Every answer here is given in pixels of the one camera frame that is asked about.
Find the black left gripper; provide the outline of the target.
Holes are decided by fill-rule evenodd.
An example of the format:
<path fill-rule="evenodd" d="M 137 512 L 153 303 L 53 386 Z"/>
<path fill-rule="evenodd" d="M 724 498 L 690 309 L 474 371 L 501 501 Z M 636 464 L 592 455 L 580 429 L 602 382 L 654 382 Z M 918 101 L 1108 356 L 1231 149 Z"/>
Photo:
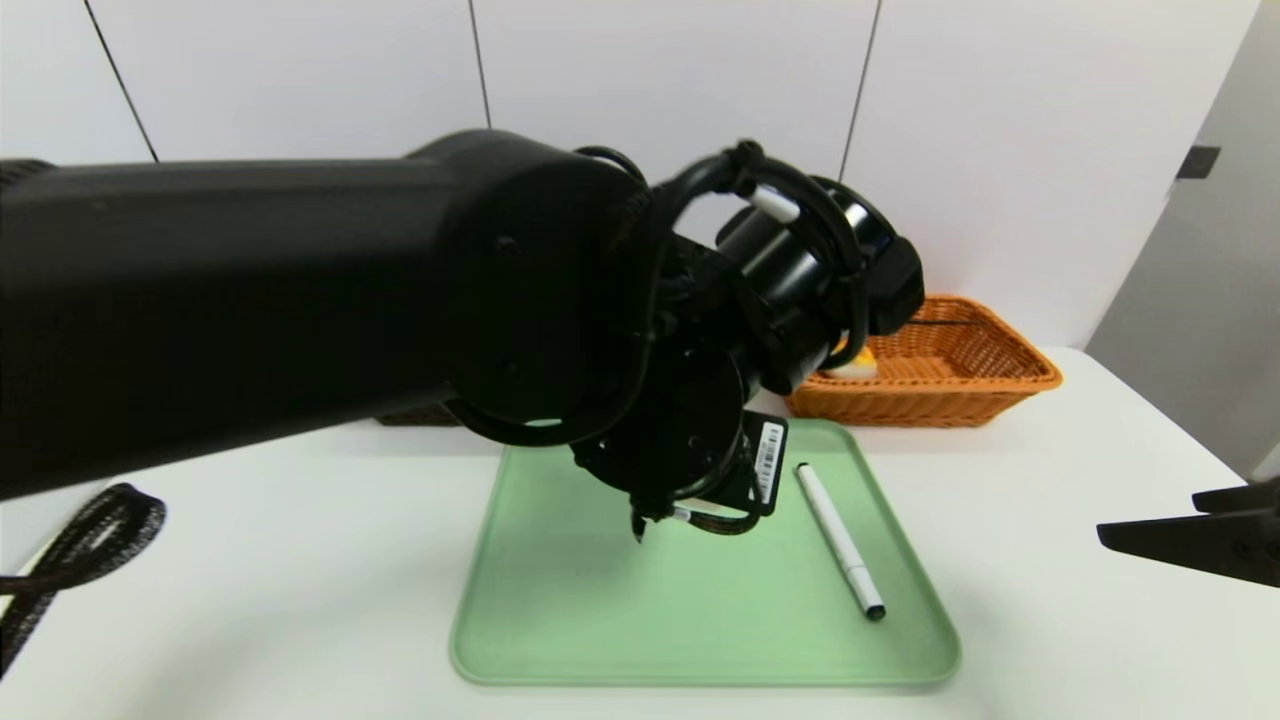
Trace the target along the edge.
<path fill-rule="evenodd" d="M 716 483 L 701 500 L 744 512 L 756 509 L 764 518 L 774 512 L 782 477 L 788 421 L 746 410 L 739 439 Z"/>

